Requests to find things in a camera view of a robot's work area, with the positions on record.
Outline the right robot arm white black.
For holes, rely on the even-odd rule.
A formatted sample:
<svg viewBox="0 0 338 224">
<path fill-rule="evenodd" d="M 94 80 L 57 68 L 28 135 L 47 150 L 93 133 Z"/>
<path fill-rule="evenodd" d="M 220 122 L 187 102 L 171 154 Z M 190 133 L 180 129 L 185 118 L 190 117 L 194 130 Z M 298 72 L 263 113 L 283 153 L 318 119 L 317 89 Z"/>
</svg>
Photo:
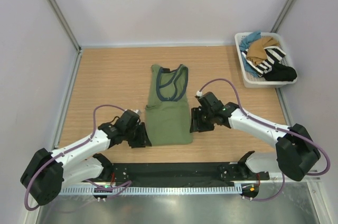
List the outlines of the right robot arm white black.
<svg viewBox="0 0 338 224">
<path fill-rule="evenodd" d="M 248 152 L 241 159 L 238 173 L 245 180 L 260 172 L 281 172 L 289 179 L 301 181 L 321 157 L 302 125 L 275 124 L 249 114 L 233 102 L 223 104 L 212 92 L 199 92 L 196 99 L 200 105 L 191 109 L 192 133 L 225 126 L 248 133 L 275 149 L 273 153 Z"/>
</svg>

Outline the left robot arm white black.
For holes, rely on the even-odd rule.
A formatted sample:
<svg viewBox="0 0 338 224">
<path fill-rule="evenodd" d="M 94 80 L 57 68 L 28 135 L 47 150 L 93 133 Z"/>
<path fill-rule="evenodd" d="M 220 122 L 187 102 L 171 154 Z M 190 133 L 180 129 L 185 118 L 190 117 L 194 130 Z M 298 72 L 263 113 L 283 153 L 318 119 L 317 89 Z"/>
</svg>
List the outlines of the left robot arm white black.
<svg viewBox="0 0 338 224">
<path fill-rule="evenodd" d="M 123 141 L 130 147 L 150 146 L 139 114 L 139 110 L 127 109 L 115 122 L 94 126 L 90 135 L 75 143 L 53 151 L 45 148 L 36 151 L 20 178 L 26 188 L 26 209 L 34 210 L 29 206 L 29 197 L 38 206 L 44 206 L 72 184 L 87 179 L 108 181 L 112 175 L 112 164 L 101 154 L 102 151 Z"/>
</svg>

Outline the tan tank top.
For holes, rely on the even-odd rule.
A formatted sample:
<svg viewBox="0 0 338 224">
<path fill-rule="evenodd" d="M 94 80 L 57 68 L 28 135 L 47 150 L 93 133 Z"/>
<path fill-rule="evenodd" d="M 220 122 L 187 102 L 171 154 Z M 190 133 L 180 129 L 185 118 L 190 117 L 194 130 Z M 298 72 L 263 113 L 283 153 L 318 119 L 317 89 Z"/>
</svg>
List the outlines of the tan tank top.
<svg viewBox="0 0 338 224">
<path fill-rule="evenodd" d="M 279 42 L 272 37 L 263 37 L 251 43 L 246 59 L 255 66 L 267 59 L 265 48 L 269 46 L 279 46 Z"/>
</svg>

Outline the green tank top blue trim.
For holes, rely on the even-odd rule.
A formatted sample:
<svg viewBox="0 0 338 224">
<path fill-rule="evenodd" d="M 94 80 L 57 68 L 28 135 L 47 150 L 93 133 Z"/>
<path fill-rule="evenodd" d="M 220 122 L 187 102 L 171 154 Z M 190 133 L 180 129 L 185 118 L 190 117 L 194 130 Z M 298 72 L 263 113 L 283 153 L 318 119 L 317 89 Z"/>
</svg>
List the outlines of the green tank top blue trim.
<svg viewBox="0 0 338 224">
<path fill-rule="evenodd" d="M 191 144 L 191 111 L 186 96 L 188 67 L 181 64 L 171 70 L 154 64 L 151 66 L 151 73 L 145 107 L 145 127 L 151 145 Z"/>
</svg>

